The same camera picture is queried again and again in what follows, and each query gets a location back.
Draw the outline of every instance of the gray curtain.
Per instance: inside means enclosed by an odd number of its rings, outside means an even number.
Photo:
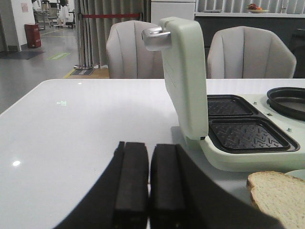
[[[74,0],[76,14],[110,15],[140,13],[142,21],[150,21],[150,0]],[[78,15],[77,30],[80,64],[107,64],[106,42],[113,24],[139,18],[83,18]]]

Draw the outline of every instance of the toast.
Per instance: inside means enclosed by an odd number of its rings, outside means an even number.
[[[305,229],[305,181],[280,172],[249,175],[252,205],[277,218],[287,229]]]

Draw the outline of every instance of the round pan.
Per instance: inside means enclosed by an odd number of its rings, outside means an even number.
[[[269,105],[285,116],[305,120],[305,88],[278,87],[267,92]]]

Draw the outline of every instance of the white chair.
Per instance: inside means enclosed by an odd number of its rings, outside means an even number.
[[[218,31],[207,57],[207,78],[292,78],[296,59],[271,31],[239,26]]]
[[[155,27],[143,21],[124,21],[112,25],[106,44],[111,79],[164,78],[160,51],[148,51],[142,31]]]

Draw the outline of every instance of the floor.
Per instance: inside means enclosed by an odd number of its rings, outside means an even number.
[[[22,98],[39,83],[49,79],[62,79],[78,64],[76,30],[49,28],[41,30],[41,47],[24,49],[45,51],[29,60],[0,59],[0,113]],[[47,60],[63,52],[62,59]]]

